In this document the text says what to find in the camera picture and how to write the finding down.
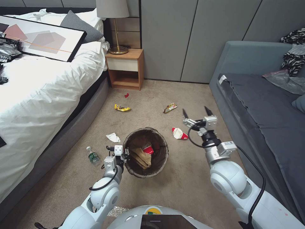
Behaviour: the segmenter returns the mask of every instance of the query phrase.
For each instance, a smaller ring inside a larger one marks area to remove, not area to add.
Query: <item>nightstand drawer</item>
[[[110,70],[138,71],[138,60],[107,58]]]

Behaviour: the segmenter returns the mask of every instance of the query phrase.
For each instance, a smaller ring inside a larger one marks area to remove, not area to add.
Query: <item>framed picture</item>
[[[71,62],[87,33],[56,25],[0,16],[0,31],[20,40],[20,51]]]

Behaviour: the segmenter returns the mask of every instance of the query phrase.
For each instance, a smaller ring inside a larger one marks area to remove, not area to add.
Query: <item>yellow snack wrapper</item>
[[[164,111],[163,111],[163,113],[168,113],[168,112],[170,112],[171,110],[173,110],[173,109],[175,109],[175,108],[177,108],[177,105],[175,104],[175,103],[171,103],[170,105],[168,105],[165,109],[164,109]]]
[[[115,105],[114,105],[114,108],[115,108],[116,110],[119,110],[119,111],[130,111],[130,110],[131,110],[131,108],[123,108],[123,107],[121,107],[121,106],[118,105],[118,104],[115,104]]]

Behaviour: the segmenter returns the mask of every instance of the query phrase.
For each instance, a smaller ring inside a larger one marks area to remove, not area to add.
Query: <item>green bottle label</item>
[[[90,162],[92,162],[93,158],[97,157],[96,153],[91,153],[89,154],[88,158],[90,160]]]

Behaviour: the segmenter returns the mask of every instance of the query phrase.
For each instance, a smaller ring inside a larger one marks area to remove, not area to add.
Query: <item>water bottle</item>
[[[99,157],[97,156],[97,154],[91,150],[90,146],[87,147],[87,151],[89,152],[88,158],[89,158],[90,162],[92,164],[94,164],[95,166],[99,165],[101,161],[100,161]]]

